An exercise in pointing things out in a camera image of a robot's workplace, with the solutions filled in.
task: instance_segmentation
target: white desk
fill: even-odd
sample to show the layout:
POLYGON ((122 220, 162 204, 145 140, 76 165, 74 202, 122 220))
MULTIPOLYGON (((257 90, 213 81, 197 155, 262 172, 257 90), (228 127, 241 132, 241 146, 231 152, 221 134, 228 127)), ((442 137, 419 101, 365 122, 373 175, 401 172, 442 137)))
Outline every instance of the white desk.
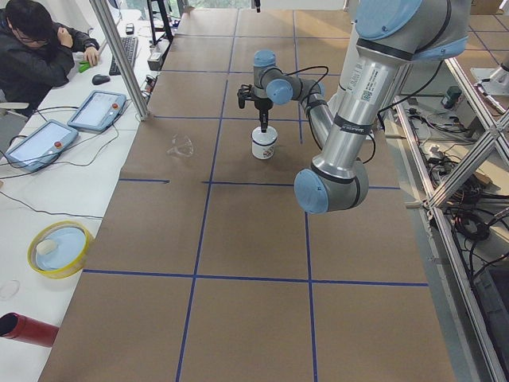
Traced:
MULTIPOLYGON (((119 31, 125 29, 119 24, 119 31)), ((149 39, 140 37, 138 57, 134 72, 141 85, 147 74, 155 75, 148 68, 146 58, 150 54, 149 39)), ((107 74, 111 62, 108 46, 102 52, 99 65, 83 73, 77 65, 70 75, 70 82, 53 89, 40 105, 40 109, 56 106, 79 106, 92 90, 127 94, 121 76, 112 76, 111 81, 99 86, 91 84, 95 74, 107 74)), ((55 110, 43 112, 45 118, 66 123, 74 111, 55 110)), ((43 119, 34 115, 21 132, 30 134, 43 119)), ((118 137, 105 147, 96 160, 87 167, 55 164, 38 173, 6 179, 1 191, 32 205, 35 209, 50 212, 68 212, 79 215, 103 216, 113 193, 119 171, 126 160, 130 146, 138 129, 139 120, 131 104, 124 115, 102 134, 65 152, 56 162, 89 163, 104 143, 118 137)), ((80 132, 75 141, 81 142, 94 134, 80 132)), ((24 173, 10 166, 0 166, 0 177, 24 173)), ((16 201, 0 195, 0 286, 8 280, 18 280, 21 288, 8 301, 0 301, 0 316, 17 312, 43 322, 60 325, 80 272, 61 280, 47 279, 33 271, 26 259, 28 246, 33 237, 48 225, 62 220, 74 220, 83 224, 96 235, 101 224, 99 219, 82 217, 50 216, 36 213, 16 201)), ((48 359, 50 349, 0 338, 0 380, 9 382, 34 382, 38 379, 48 359)))

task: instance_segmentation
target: tablet screen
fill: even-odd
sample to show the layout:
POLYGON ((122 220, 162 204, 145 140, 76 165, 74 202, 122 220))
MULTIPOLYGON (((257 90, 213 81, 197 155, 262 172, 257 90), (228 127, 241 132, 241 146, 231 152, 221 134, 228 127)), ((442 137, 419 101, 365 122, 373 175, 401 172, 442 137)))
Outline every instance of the tablet screen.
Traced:
POLYGON ((29 165, 37 162, 43 155, 46 155, 48 150, 55 145, 55 142, 62 141, 69 133, 69 129, 63 128, 56 123, 48 123, 44 129, 25 139, 9 154, 16 161, 29 165))
POLYGON ((95 93, 72 121, 79 125, 97 127, 118 97, 116 94, 95 93))

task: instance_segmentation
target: glass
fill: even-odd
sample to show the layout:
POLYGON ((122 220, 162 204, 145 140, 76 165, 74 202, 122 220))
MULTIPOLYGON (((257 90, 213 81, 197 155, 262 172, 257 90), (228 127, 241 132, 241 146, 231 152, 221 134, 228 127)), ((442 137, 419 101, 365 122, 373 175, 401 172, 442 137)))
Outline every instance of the glass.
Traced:
POLYGON ((37 44, 40 46, 48 44, 46 40, 34 40, 30 37, 23 36, 22 32, 20 32, 18 29, 13 29, 13 32, 16 32, 17 39, 21 41, 23 44, 37 44))
POLYGON ((20 282, 17 280, 10 280, 3 283, 0 286, 0 301, 7 301, 14 297, 14 295, 16 295, 19 291, 20 285, 20 282))
POLYGON ((175 134, 172 137, 170 148, 166 151, 167 155, 174 155, 177 157, 191 157, 194 153, 191 139, 187 135, 175 134))

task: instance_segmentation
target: yellow bowl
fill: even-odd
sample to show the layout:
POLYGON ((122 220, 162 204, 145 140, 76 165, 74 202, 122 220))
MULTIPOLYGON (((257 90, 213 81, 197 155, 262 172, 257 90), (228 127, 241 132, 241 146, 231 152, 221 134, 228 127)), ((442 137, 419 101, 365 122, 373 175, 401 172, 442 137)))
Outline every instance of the yellow bowl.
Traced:
POLYGON ((49 277, 50 279, 63 279, 65 277, 68 277, 70 275, 74 275, 77 271, 81 270, 85 264, 85 259, 87 258, 87 250, 90 246, 91 242, 94 241, 94 237, 91 235, 91 233, 81 224, 76 223, 74 221, 61 221, 59 223, 55 223, 50 225, 49 227, 43 229, 41 232, 35 236, 35 238, 32 240, 32 243, 29 246, 28 250, 28 261, 32 269, 35 270, 35 272, 39 272, 41 275, 44 275, 46 277, 49 277), (52 232, 55 232, 62 228, 78 228, 83 234, 85 235, 85 245, 81 252, 78 254, 78 256, 71 261, 69 264, 67 264, 65 267, 55 269, 52 271, 45 271, 43 269, 40 269, 37 266, 37 263, 35 261, 35 256, 37 254, 37 245, 42 241, 45 240, 45 238, 51 234, 52 232))

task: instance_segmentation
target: label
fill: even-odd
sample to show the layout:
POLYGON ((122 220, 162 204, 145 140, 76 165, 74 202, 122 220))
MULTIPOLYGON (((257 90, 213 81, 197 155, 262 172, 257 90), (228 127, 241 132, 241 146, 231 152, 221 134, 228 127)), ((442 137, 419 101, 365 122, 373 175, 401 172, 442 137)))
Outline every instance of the label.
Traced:
POLYGON ((374 105, 385 84, 387 74, 388 71, 383 68, 375 66, 365 68, 362 63, 357 63, 348 84, 347 92, 351 93, 356 99, 374 105))
POLYGON ((357 84, 359 83, 360 75, 363 72, 363 70, 364 66, 362 65, 362 63, 358 62, 353 69, 352 78, 350 79, 350 82, 348 83, 347 86, 347 92, 353 94, 353 91, 355 90, 357 84))

